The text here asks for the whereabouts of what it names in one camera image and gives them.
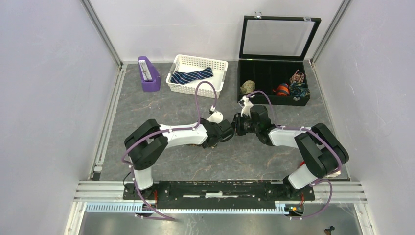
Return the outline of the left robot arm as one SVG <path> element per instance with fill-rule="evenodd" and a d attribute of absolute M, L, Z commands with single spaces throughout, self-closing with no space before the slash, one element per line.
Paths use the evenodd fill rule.
<path fill-rule="evenodd" d="M 159 124 L 155 119 L 147 120 L 124 140 L 126 155 L 133 169 L 136 195 L 144 200 L 153 195 L 151 168 L 164 150 L 181 145 L 215 147 L 233 135 L 228 120 L 217 123 L 201 118 L 199 122 L 177 126 Z"/>

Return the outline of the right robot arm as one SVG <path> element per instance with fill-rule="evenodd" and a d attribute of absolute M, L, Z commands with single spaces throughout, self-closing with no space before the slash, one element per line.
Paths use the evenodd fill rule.
<path fill-rule="evenodd" d="M 346 149 L 323 123 L 299 128 L 275 125 L 265 106 L 254 105 L 236 113 L 232 124 L 238 136 L 254 133 L 265 145 L 299 150 L 304 164 L 283 180 L 282 192 L 289 200 L 297 199 L 305 186 L 338 172 L 349 160 Z"/>

